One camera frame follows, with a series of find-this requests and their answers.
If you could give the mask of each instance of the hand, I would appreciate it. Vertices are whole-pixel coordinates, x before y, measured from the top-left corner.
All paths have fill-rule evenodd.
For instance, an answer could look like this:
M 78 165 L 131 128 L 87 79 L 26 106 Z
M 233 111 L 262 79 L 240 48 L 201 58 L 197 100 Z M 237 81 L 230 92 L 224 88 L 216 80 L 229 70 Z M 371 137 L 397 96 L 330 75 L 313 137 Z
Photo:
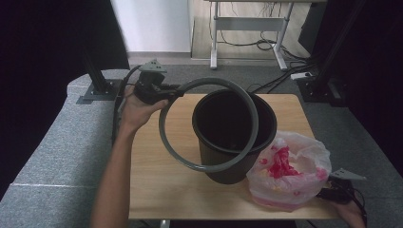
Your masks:
M 337 210 L 338 214 L 343 220 L 349 224 L 352 228 L 365 228 L 364 220 L 362 219 L 361 210 L 351 200 L 347 204 L 340 204 L 333 201 L 329 201 Z
M 134 85 L 125 91 L 125 107 L 122 113 L 121 129 L 127 133 L 134 134 L 148 122 L 151 114 L 168 105 L 167 100 L 162 100 L 154 105 L 145 104 L 134 94 Z

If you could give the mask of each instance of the black mount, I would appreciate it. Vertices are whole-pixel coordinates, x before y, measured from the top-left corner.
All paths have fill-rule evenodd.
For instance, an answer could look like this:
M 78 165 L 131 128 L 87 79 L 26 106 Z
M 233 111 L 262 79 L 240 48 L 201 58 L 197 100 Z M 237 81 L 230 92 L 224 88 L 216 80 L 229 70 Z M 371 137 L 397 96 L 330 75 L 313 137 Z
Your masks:
M 121 90 L 122 80 L 105 79 L 101 70 L 92 62 L 88 51 L 83 47 L 83 64 L 91 78 L 92 84 L 89 86 L 86 94 L 80 96 L 78 105 L 90 105 L 93 101 L 115 101 Z
M 166 73 L 166 70 L 157 60 L 140 67 L 140 77 L 135 84 L 136 89 L 134 94 L 142 102 L 153 105 L 160 100 L 167 99 L 172 101 L 175 98 L 182 97 L 184 91 L 178 90 L 179 85 L 165 85 L 162 84 L 165 76 L 162 73 Z

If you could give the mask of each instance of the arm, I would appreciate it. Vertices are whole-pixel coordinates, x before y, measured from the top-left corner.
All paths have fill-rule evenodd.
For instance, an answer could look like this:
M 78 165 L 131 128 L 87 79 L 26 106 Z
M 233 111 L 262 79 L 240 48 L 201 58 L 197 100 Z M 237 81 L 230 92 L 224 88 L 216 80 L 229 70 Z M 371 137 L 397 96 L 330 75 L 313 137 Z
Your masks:
M 125 92 L 125 107 L 118 136 L 112 147 L 92 208 L 91 227 L 126 227 L 130 203 L 131 147 L 136 132 L 152 113 L 167 105 L 141 102 L 133 95 L 134 86 Z

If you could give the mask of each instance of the gray mat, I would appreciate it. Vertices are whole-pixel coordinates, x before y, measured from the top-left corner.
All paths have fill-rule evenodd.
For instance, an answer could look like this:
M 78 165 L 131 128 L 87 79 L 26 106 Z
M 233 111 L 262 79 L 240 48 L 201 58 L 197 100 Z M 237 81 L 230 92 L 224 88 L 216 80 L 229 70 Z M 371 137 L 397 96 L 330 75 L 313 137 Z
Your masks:
M 166 83 L 184 82 L 206 76 L 231 80 L 254 89 L 282 72 L 269 66 L 165 66 Z M 127 70 L 107 70 L 108 79 L 123 78 Z M 138 72 L 131 82 L 137 80 Z M 110 152 L 112 102 L 77 105 L 90 79 L 87 75 L 67 88 L 65 105 L 49 132 L 0 202 L 1 227 L 87 227 L 99 178 Z M 215 86 L 190 92 L 206 93 Z M 403 181 L 377 144 L 345 107 L 306 104 L 297 85 L 285 80 L 273 93 L 296 94 L 315 137 L 331 151 L 334 170 L 343 167 L 367 177 L 355 181 L 367 200 L 369 227 L 403 224 Z M 318 227 L 347 227 L 340 220 L 314 221 Z M 309 227 L 298 221 L 298 227 Z M 130 227 L 140 227 L 130 221 Z

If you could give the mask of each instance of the white wall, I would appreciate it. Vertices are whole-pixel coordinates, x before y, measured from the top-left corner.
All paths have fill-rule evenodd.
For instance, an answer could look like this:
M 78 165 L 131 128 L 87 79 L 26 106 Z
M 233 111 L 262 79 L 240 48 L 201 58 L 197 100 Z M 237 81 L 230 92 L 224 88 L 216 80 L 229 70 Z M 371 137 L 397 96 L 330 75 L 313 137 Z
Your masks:
M 111 0 L 126 51 L 190 52 L 192 1 Z

